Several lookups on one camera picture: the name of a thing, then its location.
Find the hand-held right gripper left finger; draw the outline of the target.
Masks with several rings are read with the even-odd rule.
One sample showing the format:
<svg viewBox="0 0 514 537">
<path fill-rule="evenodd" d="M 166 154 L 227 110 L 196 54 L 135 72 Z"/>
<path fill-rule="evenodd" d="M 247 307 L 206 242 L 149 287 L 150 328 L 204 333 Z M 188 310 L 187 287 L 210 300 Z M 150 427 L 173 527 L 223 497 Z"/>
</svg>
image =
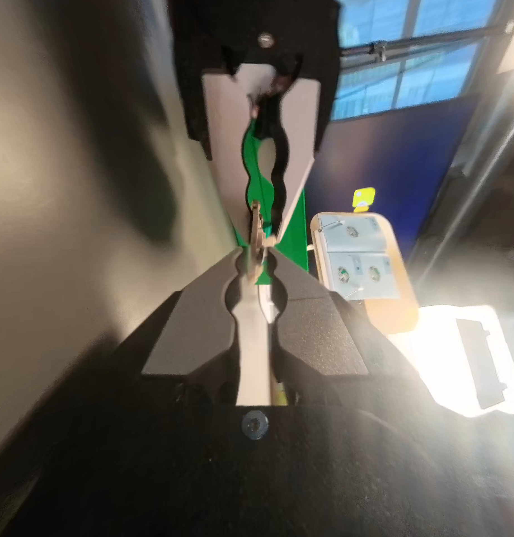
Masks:
<svg viewBox="0 0 514 537">
<path fill-rule="evenodd" d="M 230 284 L 239 283 L 235 248 L 181 291 L 142 369 L 145 376 L 189 376 L 228 351 L 236 321 L 227 305 Z"/>
</svg>

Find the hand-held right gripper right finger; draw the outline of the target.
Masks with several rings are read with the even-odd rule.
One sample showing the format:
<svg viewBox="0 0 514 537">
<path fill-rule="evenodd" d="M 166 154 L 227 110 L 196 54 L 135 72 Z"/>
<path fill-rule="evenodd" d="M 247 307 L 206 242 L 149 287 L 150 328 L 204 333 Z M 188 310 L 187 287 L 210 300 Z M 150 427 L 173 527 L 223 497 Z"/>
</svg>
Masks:
<svg viewBox="0 0 514 537">
<path fill-rule="evenodd" d="M 368 375 L 329 290 L 278 250 L 268 251 L 276 376 Z"/>
</svg>

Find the small tan Lego piece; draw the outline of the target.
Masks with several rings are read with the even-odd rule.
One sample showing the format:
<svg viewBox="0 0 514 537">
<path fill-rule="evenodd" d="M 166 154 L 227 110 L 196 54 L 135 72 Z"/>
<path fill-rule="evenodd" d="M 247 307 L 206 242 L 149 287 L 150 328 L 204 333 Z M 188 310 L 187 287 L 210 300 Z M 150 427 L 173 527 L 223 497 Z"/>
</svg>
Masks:
<svg viewBox="0 0 514 537">
<path fill-rule="evenodd" d="M 267 261 L 267 238 L 258 200 L 252 201 L 251 213 L 247 277 L 250 284 L 258 285 Z"/>
</svg>

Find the bright studio light panel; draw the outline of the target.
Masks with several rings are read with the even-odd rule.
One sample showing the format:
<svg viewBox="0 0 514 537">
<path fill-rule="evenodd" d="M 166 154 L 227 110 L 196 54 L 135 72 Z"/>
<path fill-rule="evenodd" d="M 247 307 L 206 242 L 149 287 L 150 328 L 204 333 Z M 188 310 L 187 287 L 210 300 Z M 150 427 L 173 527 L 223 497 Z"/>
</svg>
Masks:
<svg viewBox="0 0 514 537">
<path fill-rule="evenodd" d="M 492 307 L 422 307 L 413 330 L 388 339 L 439 405 L 468 418 L 514 415 L 514 360 Z"/>
</svg>

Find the yellow lego box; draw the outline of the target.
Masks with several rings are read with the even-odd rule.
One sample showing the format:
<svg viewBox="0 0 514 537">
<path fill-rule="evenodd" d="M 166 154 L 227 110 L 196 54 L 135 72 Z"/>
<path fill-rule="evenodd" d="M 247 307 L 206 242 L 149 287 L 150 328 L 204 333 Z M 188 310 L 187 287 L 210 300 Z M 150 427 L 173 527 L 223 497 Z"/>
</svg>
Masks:
<svg viewBox="0 0 514 537">
<path fill-rule="evenodd" d="M 375 188 L 364 187 L 357 189 L 353 195 L 353 212 L 362 213 L 369 210 L 374 202 Z"/>
</svg>

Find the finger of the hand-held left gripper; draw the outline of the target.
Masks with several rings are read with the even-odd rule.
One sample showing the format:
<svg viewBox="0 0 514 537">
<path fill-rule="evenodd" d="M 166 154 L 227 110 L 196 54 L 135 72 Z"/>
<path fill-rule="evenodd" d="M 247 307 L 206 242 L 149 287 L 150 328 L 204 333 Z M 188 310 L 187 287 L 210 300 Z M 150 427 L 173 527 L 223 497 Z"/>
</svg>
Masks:
<svg viewBox="0 0 514 537">
<path fill-rule="evenodd" d="M 285 91 L 279 86 L 257 102 L 257 161 L 274 189 L 266 208 L 275 242 L 280 242 L 314 164 L 320 83 L 297 79 Z"/>
<path fill-rule="evenodd" d="M 211 172 L 233 227 L 249 242 L 249 175 L 243 161 L 243 143 L 252 120 L 254 101 L 264 94 L 276 75 L 270 64 L 243 63 L 234 76 L 208 72 L 202 75 L 211 148 Z"/>
</svg>

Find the black metal rod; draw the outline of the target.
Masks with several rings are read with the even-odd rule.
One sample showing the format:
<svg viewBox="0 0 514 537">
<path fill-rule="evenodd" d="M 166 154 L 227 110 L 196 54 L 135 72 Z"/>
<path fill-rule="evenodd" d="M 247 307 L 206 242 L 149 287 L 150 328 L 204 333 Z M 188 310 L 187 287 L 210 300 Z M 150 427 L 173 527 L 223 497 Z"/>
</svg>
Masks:
<svg viewBox="0 0 514 537">
<path fill-rule="evenodd" d="M 350 58 L 369 56 L 373 62 L 386 62 L 391 56 L 402 57 L 411 51 L 418 52 L 427 47 L 447 44 L 460 44 L 473 42 L 485 37 L 507 35 L 514 30 L 514 21 L 510 21 L 510 30 L 506 25 L 496 24 L 477 29 L 457 30 L 453 32 L 435 33 L 418 37 L 403 37 L 392 41 L 374 41 L 354 47 L 342 48 L 340 58 L 343 62 L 349 62 Z"/>
</svg>

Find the light blue instruction booklet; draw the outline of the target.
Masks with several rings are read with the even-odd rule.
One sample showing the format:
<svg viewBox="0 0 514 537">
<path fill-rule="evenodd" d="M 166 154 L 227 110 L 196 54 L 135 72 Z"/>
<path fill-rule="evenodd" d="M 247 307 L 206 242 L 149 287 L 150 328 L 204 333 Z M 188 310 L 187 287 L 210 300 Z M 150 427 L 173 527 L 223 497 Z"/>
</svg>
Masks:
<svg viewBox="0 0 514 537">
<path fill-rule="evenodd" d="M 343 225 L 318 231 L 321 222 Z M 363 286 L 365 300 L 400 297 L 387 254 L 387 241 L 374 216 L 319 214 L 314 244 L 319 248 L 325 284 L 341 297 L 348 286 Z"/>
</svg>

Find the glass window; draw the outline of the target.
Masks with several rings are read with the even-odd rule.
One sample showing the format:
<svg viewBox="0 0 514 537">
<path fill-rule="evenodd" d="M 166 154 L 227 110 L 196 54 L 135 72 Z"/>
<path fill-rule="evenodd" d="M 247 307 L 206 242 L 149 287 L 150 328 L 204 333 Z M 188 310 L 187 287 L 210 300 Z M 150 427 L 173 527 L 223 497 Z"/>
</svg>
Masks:
<svg viewBox="0 0 514 537">
<path fill-rule="evenodd" d="M 339 1 L 343 48 L 477 30 L 499 23 L 508 1 Z M 466 87 L 482 40 L 423 44 L 390 52 L 382 63 L 370 55 L 343 61 L 332 120 L 440 102 Z"/>
</svg>

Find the green plastic bin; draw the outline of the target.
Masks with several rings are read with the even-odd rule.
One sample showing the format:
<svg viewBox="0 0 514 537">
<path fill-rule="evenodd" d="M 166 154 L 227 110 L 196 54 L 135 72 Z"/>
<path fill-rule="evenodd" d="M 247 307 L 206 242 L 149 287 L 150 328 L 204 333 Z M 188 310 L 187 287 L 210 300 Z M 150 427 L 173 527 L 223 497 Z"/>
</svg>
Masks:
<svg viewBox="0 0 514 537">
<path fill-rule="evenodd" d="M 271 236 L 272 233 L 271 207 L 274 201 L 274 187 L 262 175 L 259 168 L 258 151 L 261 144 L 262 142 L 255 137 L 255 119 L 249 119 L 242 136 L 240 177 L 235 183 L 236 190 L 233 195 L 233 202 L 236 202 L 237 205 L 233 208 L 227 208 L 235 229 L 237 244 L 243 248 L 243 252 L 237 260 L 240 277 L 247 276 L 250 268 L 253 201 L 260 204 L 258 217 L 262 217 L 262 231 L 265 238 Z M 305 197 L 302 191 L 287 227 L 274 246 L 285 257 L 307 271 L 305 225 Z"/>
</svg>

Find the wooden book stand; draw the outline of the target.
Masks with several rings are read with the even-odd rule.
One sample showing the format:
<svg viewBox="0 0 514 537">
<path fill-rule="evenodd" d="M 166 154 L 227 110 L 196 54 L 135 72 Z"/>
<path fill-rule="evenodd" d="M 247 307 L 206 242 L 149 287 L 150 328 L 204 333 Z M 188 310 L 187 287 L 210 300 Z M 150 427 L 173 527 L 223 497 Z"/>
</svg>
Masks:
<svg viewBox="0 0 514 537">
<path fill-rule="evenodd" d="M 395 238 L 395 233 L 388 220 L 385 217 L 372 212 L 320 212 L 312 218 L 310 223 L 310 230 L 314 246 L 313 249 L 316 262 L 316 270 L 318 272 L 320 282 L 326 288 L 327 286 L 323 278 L 323 271 L 321 267 L 322 262 L 320 260 L 319 248 L 314 244 L 316 230 L 318 227 L 318 215 L 321 213 L 352 216 L 374 216 L 377 219 L 387 241 L 386 252 L 391 259 L 393 275 L 398 286 L 400 297 L 398 299 L 377 299 L 357 302 L 361 302 L 365 306 L 365 310 L 368 314 L 370 322 L 383 334 L 392 335 L 396 333 L 411 331 L 415 327 L 415 324 L 417 323 L 419 317 L 419 305 L 415 298 L 413 287 L 410 284 L 407 271 L 403 262 L 402 254 L 399 249 L 398 242 Z"/>
</svg>

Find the grey metal pole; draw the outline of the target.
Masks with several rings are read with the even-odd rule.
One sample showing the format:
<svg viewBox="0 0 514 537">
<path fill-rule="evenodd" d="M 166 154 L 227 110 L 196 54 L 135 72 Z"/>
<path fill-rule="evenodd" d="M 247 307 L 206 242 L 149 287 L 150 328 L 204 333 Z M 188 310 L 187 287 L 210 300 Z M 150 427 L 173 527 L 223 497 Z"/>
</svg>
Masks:
<svg viewBox="0 0 514 537">
<path fill-rule="evenodd" d="M 487 197 L 496 174 L 514 149 L 514 94 L 501 96 L 478 117 L 444 178 L 417 240 L 409 268 L 421 286 L 465 233 L 474 211 Z"/>
</svg>

